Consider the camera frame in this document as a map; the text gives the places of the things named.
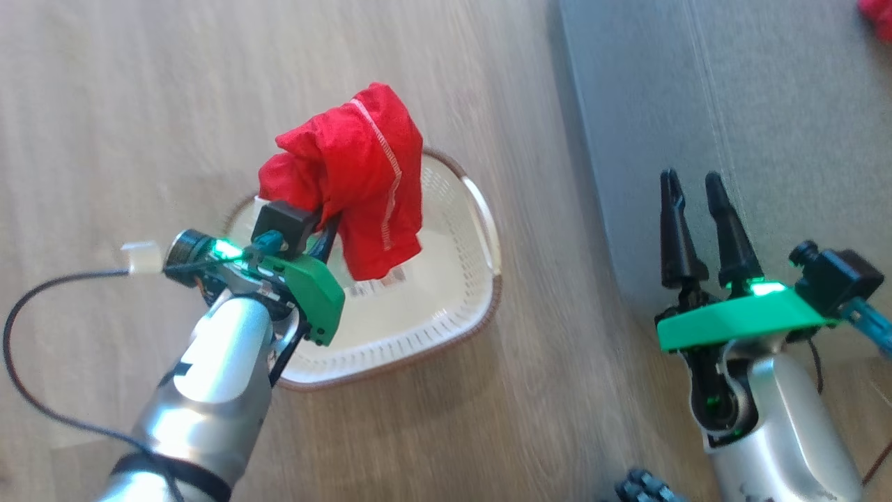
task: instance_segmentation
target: white plastic basket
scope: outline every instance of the white plastic basket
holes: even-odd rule
[[[314,390],[410,364],[476,334],[501,292],[499,237],[483,194],[458,164],[426,148],[422,251],[382,280],[356,282],[336,239],[328,266],[346,293],[331,346],[300,344],[280,385]],[[260,206],[243,205],[229,237],[250,239]]]

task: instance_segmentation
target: gray sofa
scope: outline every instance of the gray sofa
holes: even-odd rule
[[[762,266],[792,282],[805,238],[892,274],[892,48],[855,0],[564,0],[561,11],[616,280],[641,322],[659,284],[658,174],[675,168],[718,270],[703,179],[722,174]],[[892,285],[873,302],[892,314]],[[874,355],[850,330],[825,358]]]

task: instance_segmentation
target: barcode label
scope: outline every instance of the barcode label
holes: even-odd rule
[[[402,267],[395,267],[381,279],[363,280],[350,286],[347,290],[350,291],[351,298],[372,297],[374,295],[380,295],[387,289],[391,289],[405,281],[406,272],[402,270]]]

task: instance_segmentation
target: green light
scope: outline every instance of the green light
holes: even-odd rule
[[[749,290],[757,297],[764,297],[769,293],[783,291],[787,287],[780,282],[756,282],[749,285]]]
[[[214,248],[211,252],[223,259],[237,258],[242,255],[242,250],[240,248],[229,244],[221,238],[214,242]]]

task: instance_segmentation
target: red cloth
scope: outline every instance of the red cloth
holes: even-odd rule
[[[321,206],[322,224],[340,213],[354,280],[380,279],[421,251],[422,138],[389,86],[373,83],[276,144],[285,152],[260,167],[260,196]]]
[[[892,42],[892,0],[858,0],[858,8],[873,22],[877,38]]]

